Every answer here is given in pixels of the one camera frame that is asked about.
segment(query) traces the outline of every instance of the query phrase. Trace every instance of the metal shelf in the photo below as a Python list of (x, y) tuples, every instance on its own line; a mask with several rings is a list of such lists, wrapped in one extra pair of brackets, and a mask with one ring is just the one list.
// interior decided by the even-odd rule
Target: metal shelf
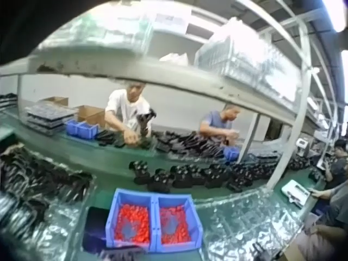
[[(149, 57), (136, 57), (129, 52), (115, 49), (55, 48), (3, 66), (0, 73), (2, 76), (36, 73), (81, 74), (88, 77), (141, 80), (231, 102), (290, 126), (296, 118), (293, 111), (237, 80), (192, 66), (179, 66)], [(312, 135), (318, 128), (314, 115), (307, 113), (302, 131)]]

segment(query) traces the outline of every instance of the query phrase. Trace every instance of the white t-shirt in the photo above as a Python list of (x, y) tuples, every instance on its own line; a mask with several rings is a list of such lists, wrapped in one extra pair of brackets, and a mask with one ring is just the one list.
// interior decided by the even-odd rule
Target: white t-shirt
[[(136, 102), (129, 102), (127, 90), (121, 89), (111, 93), (105, 111), (113, 111), (124, 125), (134, 131), (139, 131), (136, 116), (149, 113), (150, 105), (142, 96)], [(147, 128), (149, 131), (151, 130), (151, 121), (147, 124)]]

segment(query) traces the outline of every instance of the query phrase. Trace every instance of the white wall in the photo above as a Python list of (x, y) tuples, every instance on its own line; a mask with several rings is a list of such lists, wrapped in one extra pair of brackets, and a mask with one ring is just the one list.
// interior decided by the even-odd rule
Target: white wall
[[(179, 36), (157, 33), (148, 54), (160, 58), (171, 52), (187, 53), (190, 63), (193, 64), (194, 54), (200, 46), (200, 43)], [(71, 107), (90, 105), (104, 108), (110, 93), (121, 87), (118, 83), (107, 79), (56, 75), (23, 76), (19, 99), (36, 102), (47, 97), (61, 96), (69, 98)], [(6, 80), (1, 89), (4, 93), (16, 93), (16, 80)], [(149, 84), (146, 86), (144, 96), (157, 112), (154, 125), (174, 129), (197, 130), (200, 120), (207, 112), (221, 110), (224, 106), (214, 99)], [(234, 122), (233, 128), (240, 131), (241, 138), (247, 134), (252, 114), (253, 112), (243, 109)], [(268, 117), (261, 117), (255, 140), (264, 140), (269, 121)]]

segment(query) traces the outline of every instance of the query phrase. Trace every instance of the red component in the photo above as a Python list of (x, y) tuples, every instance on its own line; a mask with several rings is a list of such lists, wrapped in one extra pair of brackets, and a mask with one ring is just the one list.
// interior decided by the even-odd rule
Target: red component
[(173, 208), (160, 208), (160, 223), (161, 228), (165, 227), (170, 221), (171, 216), (175, 216), (178, 221), (178, 226), (174, 234), (166, 234), (162, 229), (161, 241), (162, 244), (178, 244), (191, 241), (191, 237), (186, 222), (186, 214), (183, 206)]
[(115, 240), (126, 241), (122, 234), (122, 228), (125, 224), (132, 224), (136, 231), (134, 237), (129, 241), (138, 244), (150, 243), (150, 222), (148, 209), (146, 207), (124, 204), (120, 206), (119, 214), (116, 220)]

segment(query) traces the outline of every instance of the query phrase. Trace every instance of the ceiling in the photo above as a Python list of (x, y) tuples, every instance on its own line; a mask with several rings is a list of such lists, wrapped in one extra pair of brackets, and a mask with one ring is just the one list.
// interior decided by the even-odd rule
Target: ceiling
[[(255, 30), (260, 30), (268, 26), (258, 15), (246, 9), (243, 5), (235, 0), (182, 0), (191, 5), (195, 5), (204, 10), (215, 13), (226, 19), (231, 17), (238, 17), (244, 23), (250, 25)], [(278, 22), (290, 18), (290, 15), (278, 4), (275, 0), (253, 0), (253, 2), (265, 9)], [(284, 0), (284, 2), (291, 7), (295, 14), (303, 14), (308, 11), (323, 8), (321, 0)], [(313, 41), (319, 48), (321, 55), (325, 61), (327, 69), (330, 74), (331, 82), (333, 84), (335, 97), (337, 101), (344, 102), (344, 80), (343, 69), (341, 66), (340, 52), (337, 33), (333, 30), (330, 20), (323, 11), (323, 16), (319, 20), (307, 23), (310, 40)], [(295, 42), (300, 46), (299, 31), (297, 28), (287, 28), (288, 33), (294, 38)], [(198, 35), (204, 38), (209, 38), (212, 33), (202, 28), (190, 25), (188, 33)], [(301, 59), (297, 53), (290, 47), (288, 42), (284, 40), (278, 33), (272, 35), (272, 42), (298, 67), (301, 65)], [(312, 51), (312, 65), (313, 67), (320, 67), (318, 57)], [(323, 70), (320, 70), (318, 76), (321, 84), (326, 90), (326, 95), (329, 100), (332, 99), (328, 80), (325, 77)], [(315, 97), (321, 98), (322, 95), (315, 83), (312, 81), (311, 92)]]

